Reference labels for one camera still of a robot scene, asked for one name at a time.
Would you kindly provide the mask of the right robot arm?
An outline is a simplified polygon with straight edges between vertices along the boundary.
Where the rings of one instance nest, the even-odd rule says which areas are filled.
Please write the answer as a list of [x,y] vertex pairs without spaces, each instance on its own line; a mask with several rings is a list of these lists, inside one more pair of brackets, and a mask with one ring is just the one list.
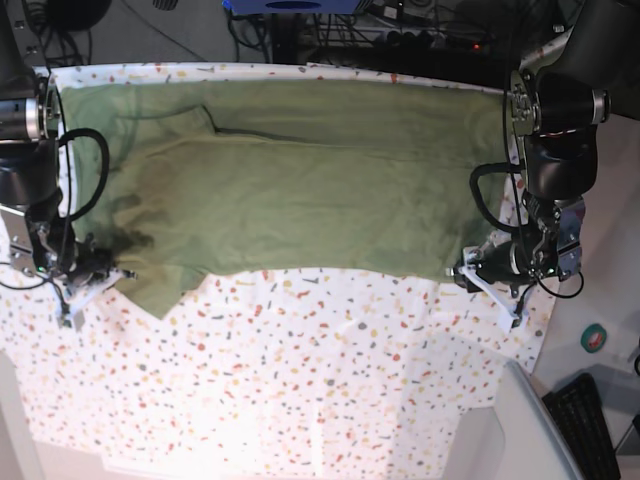
[[[6,8],[1,10],[1,219],[9,240],[11,268],[72,288],[104,281],[115,269],[112,253],[93,236],[78,241],[73,222],[100,200],[108,179],[110,152],[94,129],[60,134],[59,92],[51,75],[27,65]],[[78,210],[60,214],[59,150],[80,138],[96,142],[100,173],[95,191]]]

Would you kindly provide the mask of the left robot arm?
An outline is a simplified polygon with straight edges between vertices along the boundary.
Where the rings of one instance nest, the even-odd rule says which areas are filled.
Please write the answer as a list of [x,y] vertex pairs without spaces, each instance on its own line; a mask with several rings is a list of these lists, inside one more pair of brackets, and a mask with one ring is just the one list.
[[[581,272],[584,194],[595,184],[596,132],[611,112],[611,87],[623,77],[639,40],[636,1],[587,1],[557,60],[538,71],[520,67],[503,93],[503,140],[518,160],[475,168],[469,186],[476,206],[497,230],[498,245],[469,247],[450,274],[469,293],[503,283],[512,290],[565,281]],[[500,222],[484,202],[482,177],[522,176],[516,223]]]

